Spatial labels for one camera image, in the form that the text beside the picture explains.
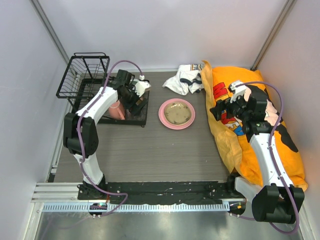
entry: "pink mug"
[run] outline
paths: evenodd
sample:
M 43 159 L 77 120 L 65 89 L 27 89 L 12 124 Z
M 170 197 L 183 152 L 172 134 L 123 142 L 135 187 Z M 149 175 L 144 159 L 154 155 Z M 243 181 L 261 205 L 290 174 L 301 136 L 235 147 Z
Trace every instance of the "pink mug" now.
M 108 111 L 113 119 L 125 120 L 125 108 L 119 100 L 112 104 Z

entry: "dish rack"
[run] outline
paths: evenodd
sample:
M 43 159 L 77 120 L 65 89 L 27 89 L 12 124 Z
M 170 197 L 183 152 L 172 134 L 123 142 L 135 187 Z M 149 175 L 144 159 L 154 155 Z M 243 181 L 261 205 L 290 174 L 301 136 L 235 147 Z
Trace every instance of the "dish rack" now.
M 83 108 L 105 84 L 110 57 L 104 52 L 76 52 L 70 58 L 61 83 L 56 92 L 59 99 L 67 99 L 72 106 L 72 113 Z M 149 100 L 149 91 L 143 96 Z M 148 103 L 139 114 L 131 115 L 125 111 L 125 120 L 114 119 L 106 111 L 99 124 L 138 125 L 144 127 L 147 122 Z

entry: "white wall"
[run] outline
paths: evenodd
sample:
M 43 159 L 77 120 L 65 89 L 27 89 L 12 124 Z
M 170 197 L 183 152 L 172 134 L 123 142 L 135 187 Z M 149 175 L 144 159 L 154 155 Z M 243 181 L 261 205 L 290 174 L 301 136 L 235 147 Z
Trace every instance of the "white wall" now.
M 284 96 L 284 120 L 304 163 L 305 203 L 320 239 L 320 1 L 297 1 L 259 69 Z
M 0 3 L 0 235 L 20 239 L 36 182 L 46 179 L 67 101 L 66 65 L 28 0 Z
M 69 55 L 103 51 L 112 63 L 127 59 L 143 69 L 176 69 L 201 60 L 250 67 L 285 0 L 40 3 Z

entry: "table surface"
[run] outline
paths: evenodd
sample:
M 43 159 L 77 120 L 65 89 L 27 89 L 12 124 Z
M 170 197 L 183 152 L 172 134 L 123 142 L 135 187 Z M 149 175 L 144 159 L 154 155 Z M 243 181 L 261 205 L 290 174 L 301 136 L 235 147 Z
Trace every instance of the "table surface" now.
M 151 91 L 144 128 L 134 125 L 98 124 L 96 151 L 101 171 L 109 182 L 226 181 L 227 168 L 221 161 L 212 136 L 205 91 L 179 95 L 162 85 L 175 72 L 147 72 Z M 168 99 L 180 98 L 195 109 L 193 124 L 183 130 L 166 128 L 158 111 Z M 76 159 L 62 148 L 55 182 L 82 182 Z

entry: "cloth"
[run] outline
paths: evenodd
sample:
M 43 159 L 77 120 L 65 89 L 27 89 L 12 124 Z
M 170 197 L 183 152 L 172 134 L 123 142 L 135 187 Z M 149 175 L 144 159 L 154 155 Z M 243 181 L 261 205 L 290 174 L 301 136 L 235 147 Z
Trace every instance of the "cloth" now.
M 201 71 L 201 78 L 206 92 L 208 122 L 222 161 L 230 173 L 237 171 L 250 183 L 262 186 L 263 180 L 258 160 L 242 131 L 241 121 L 234 117 L 227 119 L 226 113 L 222 114 L 221 121 L 216 121 L 210 112 L 210 109 L 216 105 L 216 101 L 232 96 L 228 86 L 236 80 L 240 80 L 243 83 L 263 81 L 260 71 L 250 71 L 232 66 L 211 68 L 207 61 L 204 61 L 204 63 L 205 66 Z M 265 120 L 274 125 L 278 112 L 268 96 L 266 87 L 262 84 L 253 84 L 245 92 L 246 99 L 248 99 L 250 93 L 267 95 L 268 105 Z M 288 134 L 283 120 L 276 128 L 274 137 L 276 148 L 286 173 L 296 187 L 305 191 L 308 184 L 305 182 L 302 159 L 296 145 Z
M 203 66 L 203 64 L 180 65 L 176 75 L 166 80 L 162 87 L 167 87 L 183 96 L 187 95 L 189 91 L 192 94 L 200 92 L 204 88 L 200 74 Z

